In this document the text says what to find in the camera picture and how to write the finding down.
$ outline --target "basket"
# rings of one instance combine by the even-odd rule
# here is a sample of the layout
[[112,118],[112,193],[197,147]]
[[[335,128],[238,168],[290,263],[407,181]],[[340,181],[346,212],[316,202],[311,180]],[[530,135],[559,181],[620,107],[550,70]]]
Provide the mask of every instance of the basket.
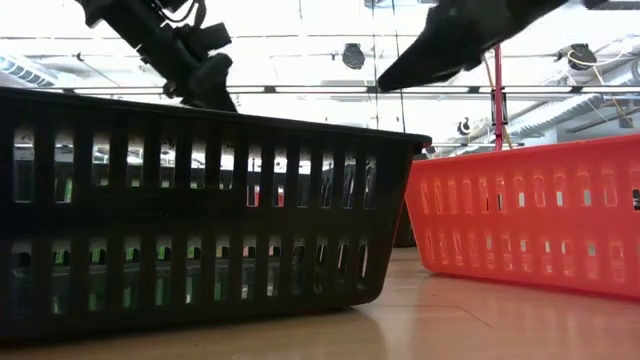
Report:
[[640,298],[639,135],[419,161],[406,203],[425,268]]
[[425,136],[0,89],[0,339],[370,302]]

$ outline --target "red plastic basket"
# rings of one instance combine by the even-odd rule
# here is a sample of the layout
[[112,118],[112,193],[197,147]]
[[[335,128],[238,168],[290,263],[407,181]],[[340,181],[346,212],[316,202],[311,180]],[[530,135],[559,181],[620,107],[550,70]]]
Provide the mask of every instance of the red plastic basket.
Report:
[[425,268],[640,297],[640,136],[416,162]]

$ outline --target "fluorescent light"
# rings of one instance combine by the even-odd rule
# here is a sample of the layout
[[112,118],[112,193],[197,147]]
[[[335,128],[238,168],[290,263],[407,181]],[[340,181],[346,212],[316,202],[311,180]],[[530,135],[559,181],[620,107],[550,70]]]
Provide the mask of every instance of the fluorescent light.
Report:
[[313,94],[313,93],[367,93],[367,88],[364,86],[349,86],[349,87],[305,87],[305,86],[279,86],[276,87],[277,93],[302,93],[302,94]]
[[505,94],[540,94],[540,93],[567,93],[571,86],[508,86],[504,88]]
[[466,94],[469,92],[468,86],[422,86],[409,88],[404,90],[412,93],[427,93],[427,94]]
[[150,95],[150,94],[156,94],[156,93],[157,95],[162,95],[162,90],[157,87],[71,88],[70,90],[73,90],[76,94],[79,94],[79,95]]
[[264,93],[264,86],[227,86],[230,94]]
[[582,88],[585,93],[634,93],[640,92],[640,86],[586,86]]

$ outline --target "security camera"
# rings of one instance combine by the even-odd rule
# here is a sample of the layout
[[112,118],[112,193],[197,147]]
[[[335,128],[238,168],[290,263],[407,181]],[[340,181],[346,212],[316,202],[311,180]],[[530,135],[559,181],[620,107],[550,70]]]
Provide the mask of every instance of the security camera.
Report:
[[462,136],[469,136],[469,134],[471,134],[471,126],[469,125],[468,117],[465,117],[464,121],[458,123],[458,134]]

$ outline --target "ceiling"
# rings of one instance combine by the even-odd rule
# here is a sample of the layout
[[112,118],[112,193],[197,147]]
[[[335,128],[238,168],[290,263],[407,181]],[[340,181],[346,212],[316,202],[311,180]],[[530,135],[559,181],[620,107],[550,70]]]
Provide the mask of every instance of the ceiling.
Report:
[[[136,52],[107,24],[86,27],[82,8],[75,1],[6,2],[11,11],[0,11],[0,56],[44,69],[56,87],[108,87],[104,96],[111,93],[127,100],[169,102],[157,94],[127,94],[130,87],[160,87],[164,80],[143,65]],[[233,36],[233,44],[223,49],[234,59],[229,76],[232,87],[365,86],[373,85],[377,75],[420,33],[432,6],[430,1],[422,2],[395,0],[395,6],[391,6],[391,1],[383,0],[371,9],[364,0],[207,0],[205,25],[224,21]],[[569,4],[503,44],[504,82],[554,85],[566,82],[567,74],[578,83],[591,82],[595,79],[592,71],[569,71],[566,61],[556,62],[554,54],[573,43],[588,43],[592,50],[598,50],[600,62],[615,60],[603,66],[602,72],[620,66],[640,49],[635,37],[640,35],[637,18],[637,11],[587,11]],[[340,54],[346,43],[361,45],[367,56],[361,70],[351,70],[342,63]],[[0,77],[0,84],[26,86],[7,76]],[[479,67],[446,85],[488,84],[485,68]],[[406,130],[429,134],[435,141],[456,139],[456,125],[465,117],[482,125],[481,120],[491,115],[488,95],[473,99],[453,94],[400,99],[397,94],[376,97],[366,92],[303,92],[236,94],[234,99],[244,113]],[[508,102],[508,111],[511,115],[522,113],[537,103],[535,98],[521,96]],[[564,126],[575,128],[589,117],[593,115]],[[598,128],[565,138],[597,136]]]

